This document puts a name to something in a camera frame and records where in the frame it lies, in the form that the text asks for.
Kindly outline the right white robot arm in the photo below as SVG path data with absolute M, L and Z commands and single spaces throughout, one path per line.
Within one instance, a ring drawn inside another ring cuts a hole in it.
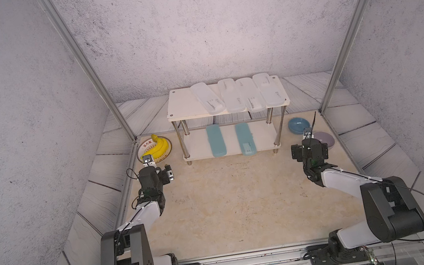
M 339 190 L 360 199 L 365 220 L 329 234 L 329 245 L 350 250 L 390 243 L 424 231 L 424 213 L 405 182 L 395 176 L 378 178 L 343 170 L 327 162 L 328 145 L 304 139 L 291 146 L 294 160 L 317 186 Z

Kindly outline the teal pencil case with label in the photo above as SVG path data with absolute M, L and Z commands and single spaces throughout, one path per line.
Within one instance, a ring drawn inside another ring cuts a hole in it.
M 245 156 L 255 155 L 257 153 L 257 149 L 248 123 L 244 122 L 236 124 L 235 130 L 241 153 Z

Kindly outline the clear pencil case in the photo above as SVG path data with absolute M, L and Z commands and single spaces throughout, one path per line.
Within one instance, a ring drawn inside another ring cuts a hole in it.
M 236 85 L 249 112 L 257 113 L 267 109 L 260 90 L 251 78 L 239 78 L 236 80 Z
M 217 82 L 221 98 L 224 100 L 226 110 L 229 113 L 238 113 L 246 110 L 246 105 L 242 99 L 234 79 L 222 79 Z
M 280 89 L 276 81 L 267 73 L 256 74 L 252 77 L 255 86 L 262 94 L 266 106 L 278 107 L 286 102 L 286 96 Z
M 195 84 L 190 89 L 208 114 L 215 115 L 226 110 L 224 101 L 204 82 Z

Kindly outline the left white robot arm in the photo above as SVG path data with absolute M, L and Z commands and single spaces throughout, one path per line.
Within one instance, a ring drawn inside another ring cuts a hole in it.
M 122 226 L 103 234 L 100 265 L 178 265 L 174 254 L 155 256 L 151 252 L 147 232 L 163 215 L 164 186 L 174 180 L 170 165 L 164 169 L 149 166 L 140 170 L 141 184 L 136 199 L 135 215 Z

